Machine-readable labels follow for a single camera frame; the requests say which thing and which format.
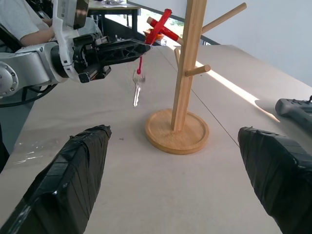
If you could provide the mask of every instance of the silver key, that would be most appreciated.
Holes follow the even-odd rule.
[[[133,74],[133,82],[135,83],[136,91],[135,91],[135,97],[133,100],[133,106],[136,107],[138,104],[138,96],[140,95],[141,91],[141,84],[145,82],[145,76],[143,73],[140,75],[137,74],[137,71]]]

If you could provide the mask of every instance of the wooden stand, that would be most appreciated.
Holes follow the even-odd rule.
[[[232,16],[246,9],[238,6],[202,27],[207,0],[188,0],[183,31],[181,55],[175,49],[178,74],[173,110],[161,110],[146,121],[148,140],[158,149],[176,155],[192,154],[201,150],[209,136],[208,125],[197,115],[187,111],[193,76],[208,72],[209,65],[195,68],[200,36]]]

